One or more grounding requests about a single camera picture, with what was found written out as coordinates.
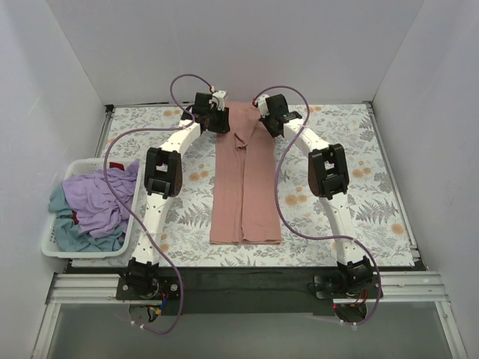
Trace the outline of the pink t-shirt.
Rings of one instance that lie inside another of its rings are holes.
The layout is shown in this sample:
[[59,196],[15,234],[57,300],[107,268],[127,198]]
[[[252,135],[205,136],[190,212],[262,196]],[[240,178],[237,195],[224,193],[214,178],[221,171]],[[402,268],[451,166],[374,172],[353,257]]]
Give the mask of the pink t-shirt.
[[216,136],[210,242],[276,245],[281,227],[275,205],[275,139],[253,105],[229,102],[231,130]]

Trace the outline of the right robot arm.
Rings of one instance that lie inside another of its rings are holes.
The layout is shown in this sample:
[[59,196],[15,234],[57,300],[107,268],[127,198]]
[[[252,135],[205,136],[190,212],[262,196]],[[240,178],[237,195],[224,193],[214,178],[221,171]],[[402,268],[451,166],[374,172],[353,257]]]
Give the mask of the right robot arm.
[[330,144],[308,128],[308,117],[291,111],[284,95],[270,96],[262,93],[253,100],[260,111],[260,122],[268,133],[289,141],[281,155],[275,175],[275,185],[281,166],[291,147],[295,146],[308,160],[308,185],[311,193],[318,197],[336,244],[336,262],[341,273],[339,290],[347,297],[364,292],[368,284],[374,284],[377,296],[382,294],[378,266],[370,251],[356,238],[347,202],[350,183],[345,150],[340,144]]

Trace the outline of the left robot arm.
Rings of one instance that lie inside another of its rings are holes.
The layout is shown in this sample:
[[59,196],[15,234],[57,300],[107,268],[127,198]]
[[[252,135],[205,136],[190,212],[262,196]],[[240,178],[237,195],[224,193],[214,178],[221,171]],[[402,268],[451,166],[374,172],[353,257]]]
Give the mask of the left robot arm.
[[126,267],[125,281],[137,296],[150,299],[166,293],[174,280],[161,280],[157,274],[161,254],[154,247],[161,233],[169,207],[183,186],[182,159],[192,143],[205,131],[225,134],[230,131],[226,106],[228,93],[216,90],[197,93],[189,111],[182,114],[182,129],[174,132],[160,147],[147,151],[144,169],[146,206],[142,220],[146,230],[140,234],[132,258]]

